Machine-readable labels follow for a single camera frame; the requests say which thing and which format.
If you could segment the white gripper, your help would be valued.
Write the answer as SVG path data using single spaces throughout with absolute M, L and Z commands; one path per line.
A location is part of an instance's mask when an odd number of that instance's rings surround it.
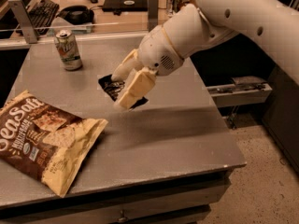
M 112 81 L 124 81 L 129 77 L 114 107 L 117 110 L 131 109 L 153 89 L 156 75 L 168 76 L 183 62 L 163 26 L 156 26 L 142 39 L 139 48 L 133 49 L 113 72 Z M 139 71 L 130 75 L 134 69 Z

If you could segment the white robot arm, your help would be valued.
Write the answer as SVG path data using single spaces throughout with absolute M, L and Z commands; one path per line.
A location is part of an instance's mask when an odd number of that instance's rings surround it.
M 195 0 L 156 26 L 115 69 L 115 106 L 128 110 L 195 52 L 242 34 L 299 83 L 299 12 L 278 0 Z

